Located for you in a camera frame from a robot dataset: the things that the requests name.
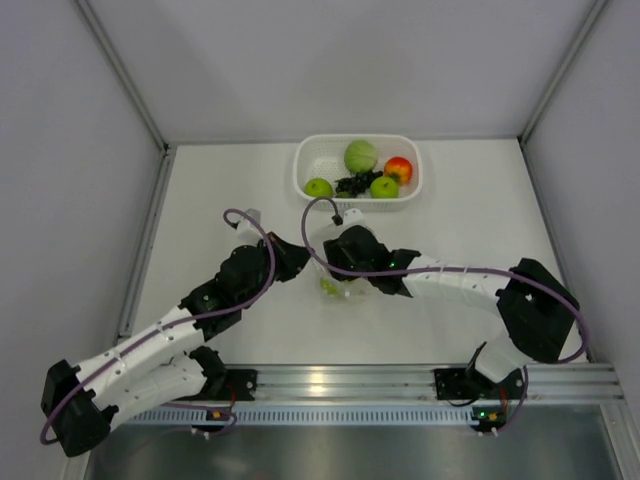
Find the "pale green fake cabbage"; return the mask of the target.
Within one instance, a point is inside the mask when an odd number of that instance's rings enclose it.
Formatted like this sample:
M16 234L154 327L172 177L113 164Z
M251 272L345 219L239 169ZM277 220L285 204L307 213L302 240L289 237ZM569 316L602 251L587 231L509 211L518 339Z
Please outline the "pale green fake cabbage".
M344 164L350 173L356 174L369 172L378 162L379 152L377 148L366 140L351 142L344 153Z

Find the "dark green fake vegetable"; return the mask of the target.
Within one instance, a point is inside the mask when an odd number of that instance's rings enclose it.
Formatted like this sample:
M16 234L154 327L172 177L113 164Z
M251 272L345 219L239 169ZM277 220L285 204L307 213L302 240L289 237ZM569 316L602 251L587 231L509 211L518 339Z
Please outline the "dark green fake vegetable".
M336 181L335 196L337 198L357 198L366 193L371 184L382 177L381 171L356 173Z

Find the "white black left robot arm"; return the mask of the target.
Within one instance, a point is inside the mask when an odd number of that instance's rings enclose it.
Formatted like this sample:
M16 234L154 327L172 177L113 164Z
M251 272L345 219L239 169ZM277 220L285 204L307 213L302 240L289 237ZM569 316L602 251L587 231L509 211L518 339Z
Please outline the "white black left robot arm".
M69 457L102 443L130 418L166 402L219 397L226 367L207 342L241 320L275 282L294 279L310 259L274 233L235 248L214 277L139 334L88 360L61 360L46 374L44 445Z

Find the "orange red fake tomato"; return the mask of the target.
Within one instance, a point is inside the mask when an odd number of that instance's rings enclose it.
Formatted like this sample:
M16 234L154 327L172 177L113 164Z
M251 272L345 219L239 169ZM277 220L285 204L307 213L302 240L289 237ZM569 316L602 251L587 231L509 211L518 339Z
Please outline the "orange red fake tomato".
M408 159L395 156L385 163L384 175L392 178L399 186L408 185L413 176L413 166Z

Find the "green fake apple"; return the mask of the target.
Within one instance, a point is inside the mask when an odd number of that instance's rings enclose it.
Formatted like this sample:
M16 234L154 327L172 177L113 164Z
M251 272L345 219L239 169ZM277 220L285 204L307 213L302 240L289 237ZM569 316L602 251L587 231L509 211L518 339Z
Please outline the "green fake apple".
M312 178L304 187L304 193L310 197L329 197L334 194L331 183L323 178Z
M396 199L399 197L399 185L388 176L380 176L372 181L369 187L373 199Z

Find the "small green fake food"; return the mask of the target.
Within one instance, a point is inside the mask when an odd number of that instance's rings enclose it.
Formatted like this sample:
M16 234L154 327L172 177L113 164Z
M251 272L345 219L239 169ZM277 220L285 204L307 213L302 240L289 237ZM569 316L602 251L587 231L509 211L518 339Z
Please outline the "small green fake food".
M331 299L345 299L345 288L342 282L321 278L319 285L327 297Z

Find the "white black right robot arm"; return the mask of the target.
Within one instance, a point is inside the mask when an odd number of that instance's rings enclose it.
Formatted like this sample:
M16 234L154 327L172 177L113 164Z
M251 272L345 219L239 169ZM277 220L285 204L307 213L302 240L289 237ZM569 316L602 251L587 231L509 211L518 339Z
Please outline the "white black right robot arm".
M557 363L577 322L573 295L538 261L509 270L447 265L415 250L390 250L362 225L322 243L338 281L364 279L386 295L440 298L496 315L504 331L481 344L467 366L440 388L441 399L491 396L530 363Z

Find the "clear polka dot zip bag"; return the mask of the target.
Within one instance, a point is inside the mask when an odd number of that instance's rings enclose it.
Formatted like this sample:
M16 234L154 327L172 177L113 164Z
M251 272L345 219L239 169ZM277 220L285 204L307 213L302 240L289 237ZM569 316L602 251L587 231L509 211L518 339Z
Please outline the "clear polka dot zip bag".
M327 262L323 243L326 240L337 239L344 230L344 226L336 226L329 220L322 226L312 228L308 233L308 240L315 253ZM373 293L373 287L365 279L349 277L347 280L338 280L315 258L310 259L310 264L313 266L319 287L328 300L354 303L364 301Z

